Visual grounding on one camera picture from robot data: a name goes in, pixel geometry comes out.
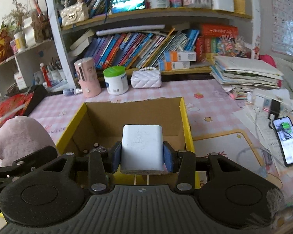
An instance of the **qr code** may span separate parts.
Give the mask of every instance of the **qr code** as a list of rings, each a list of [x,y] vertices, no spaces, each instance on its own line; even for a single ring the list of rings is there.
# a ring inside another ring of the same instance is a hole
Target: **qr code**
[[[196,57],[195,54],[188,54],[188,60],[194,60]]]

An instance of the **pink tumbler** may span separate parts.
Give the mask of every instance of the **pink tumbler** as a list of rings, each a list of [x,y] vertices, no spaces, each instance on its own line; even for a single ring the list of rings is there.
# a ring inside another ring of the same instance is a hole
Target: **pink tumbler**
[[[86,98],[92,98],[99,95],[101,87],[97,78],[92,57],[76,61],[75,69],[83,95]]]

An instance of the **black smartphone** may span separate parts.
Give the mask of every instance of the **black smartphone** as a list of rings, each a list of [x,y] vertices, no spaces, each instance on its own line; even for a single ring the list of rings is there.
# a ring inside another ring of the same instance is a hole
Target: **black smartphone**
[[[289,117],[275,119],[273,129],[276,133],[286,167],[293,165],[293,124]]]

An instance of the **white charger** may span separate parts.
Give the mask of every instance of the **white charger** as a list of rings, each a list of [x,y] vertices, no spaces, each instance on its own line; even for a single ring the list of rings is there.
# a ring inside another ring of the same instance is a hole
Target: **white charger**
[[[121,145],[121,173],[159,175],[163,172],[162,127],[125,125]]]

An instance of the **blue string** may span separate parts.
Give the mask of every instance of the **blue string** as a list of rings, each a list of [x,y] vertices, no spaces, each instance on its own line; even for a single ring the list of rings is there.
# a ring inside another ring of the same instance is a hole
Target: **blue string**
[[[107,0],[105,0],[105,19],[104,19],[104,23],[107,20]]]

